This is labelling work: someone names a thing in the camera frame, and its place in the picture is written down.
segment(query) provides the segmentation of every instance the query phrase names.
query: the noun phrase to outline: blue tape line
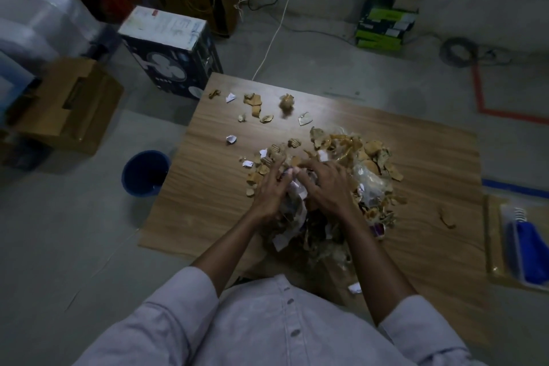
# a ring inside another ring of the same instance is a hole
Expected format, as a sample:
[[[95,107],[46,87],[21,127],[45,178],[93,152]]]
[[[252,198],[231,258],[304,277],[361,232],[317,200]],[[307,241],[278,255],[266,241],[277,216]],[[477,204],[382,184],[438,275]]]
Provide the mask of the blue tape line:
[[[482,185],[484,185],[484,187],[497,188],[498,190],[517,192],[519,194],[529,195],[533,197],[541,197],[549,200],[549,191],[545,190],[522,187],[520,185],[508,184],[507,182],[499,182],[485,178],[482,179]]]

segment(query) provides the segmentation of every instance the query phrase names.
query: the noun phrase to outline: person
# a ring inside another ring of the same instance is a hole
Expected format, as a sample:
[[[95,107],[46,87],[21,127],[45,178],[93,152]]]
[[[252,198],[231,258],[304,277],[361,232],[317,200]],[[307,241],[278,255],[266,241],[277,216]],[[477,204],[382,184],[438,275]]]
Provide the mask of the person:
[[[463,341],[365,225],[345,169],[307,161],[278,179],[281,163],[264,177],[251,208],[232,229],[108,328],[75,365],[471,364]],[[318,185],[305,168],[316,173]],[[276,217],[294,178],[325,215],[339,219],[363,297],[386,337],[283,275],[237,285],[222,295],[251,238]]]

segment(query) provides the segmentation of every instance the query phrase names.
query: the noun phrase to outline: fan box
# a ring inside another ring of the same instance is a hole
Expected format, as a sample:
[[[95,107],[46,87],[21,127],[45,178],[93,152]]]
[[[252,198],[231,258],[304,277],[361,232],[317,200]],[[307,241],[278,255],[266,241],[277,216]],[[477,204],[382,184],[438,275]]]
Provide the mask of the fan box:
[[[202,19],[137,6],[118,33],[163,92],[200,99],[211,73],[223,73]]]

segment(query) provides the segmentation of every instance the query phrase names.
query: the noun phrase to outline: light blue shirt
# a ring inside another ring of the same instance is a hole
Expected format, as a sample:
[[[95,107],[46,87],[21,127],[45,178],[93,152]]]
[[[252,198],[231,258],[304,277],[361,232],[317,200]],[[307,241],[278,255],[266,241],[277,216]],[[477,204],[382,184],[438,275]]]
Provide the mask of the light blue shirt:
[[[419,295],[380,324],[284,275],[235,286],[220,299],[198,268],[182,269],[128,318],[108,328],[75,365],[470,365],[463,341]]]

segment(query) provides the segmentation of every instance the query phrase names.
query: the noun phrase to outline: white box top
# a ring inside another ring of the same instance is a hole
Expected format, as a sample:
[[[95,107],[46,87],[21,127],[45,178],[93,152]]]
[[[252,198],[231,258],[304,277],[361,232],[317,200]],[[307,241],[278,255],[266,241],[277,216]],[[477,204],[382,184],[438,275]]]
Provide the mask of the white box top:
[[[118,33],[192,51],[205,26],[203,19],[137,6]]]

